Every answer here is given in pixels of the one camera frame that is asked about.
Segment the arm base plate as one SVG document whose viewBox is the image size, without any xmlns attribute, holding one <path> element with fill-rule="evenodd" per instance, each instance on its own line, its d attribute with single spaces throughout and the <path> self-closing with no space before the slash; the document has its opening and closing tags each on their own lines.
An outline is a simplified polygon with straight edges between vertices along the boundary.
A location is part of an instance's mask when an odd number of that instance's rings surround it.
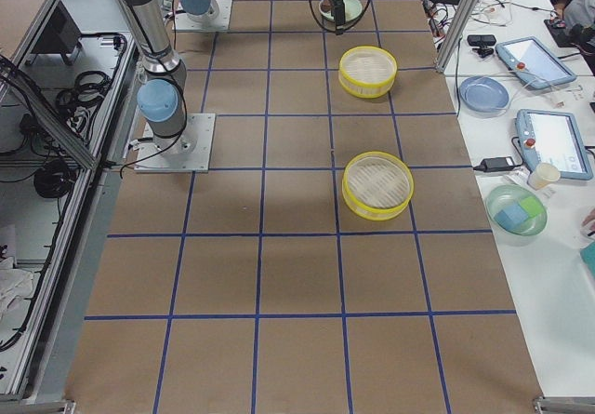
<svg viewBox="0 0 595 414">
<path fill-rule="evenodd" d="M 180 33 L 217 33 L 230 29 L 233 0 L 180 0 L 174 19 Z"/>
<path fill-rule="evenodd" d="M 139 173 L 186 173 L 209 170 L 215 132 L 215 114 L 189 114 L 185 130 L 176 143 L 155 138 L 148 122 L 144 138 L 151 138 L 139 146 L 139 161 L 134 169 Z"/>
</svg>

